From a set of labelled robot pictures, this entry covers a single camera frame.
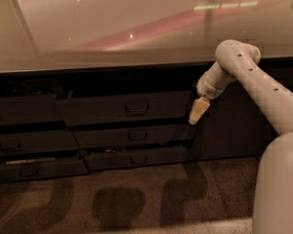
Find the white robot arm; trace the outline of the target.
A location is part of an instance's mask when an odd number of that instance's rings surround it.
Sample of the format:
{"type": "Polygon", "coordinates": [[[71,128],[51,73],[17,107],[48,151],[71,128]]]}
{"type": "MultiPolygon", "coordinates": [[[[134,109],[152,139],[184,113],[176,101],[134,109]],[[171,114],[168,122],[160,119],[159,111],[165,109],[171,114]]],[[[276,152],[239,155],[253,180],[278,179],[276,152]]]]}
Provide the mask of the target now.
{"type": "Polygon", "coordinates": [[[242,85],[278,133],[259,164],[252,233],[293,234],[293,93],[258,66],[260,58],[253,45],[236,40],[220,43],[216,61],[197,82],[199,98],[188,122],[196,124],[228,84],[242,85]]]}

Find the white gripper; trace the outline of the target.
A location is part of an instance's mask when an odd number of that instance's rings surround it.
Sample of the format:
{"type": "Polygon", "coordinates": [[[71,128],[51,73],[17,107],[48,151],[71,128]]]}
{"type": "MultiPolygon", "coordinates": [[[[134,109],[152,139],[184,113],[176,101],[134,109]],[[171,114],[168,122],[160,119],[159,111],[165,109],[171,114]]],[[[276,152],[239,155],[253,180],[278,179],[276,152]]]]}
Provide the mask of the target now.
{"type": "Polygon", "coordinates": [[[193,102],[188,122],[195,125],[210,106],[235,78],[215,62],[198,80],[196,90],[200,98],[193,102]]]}

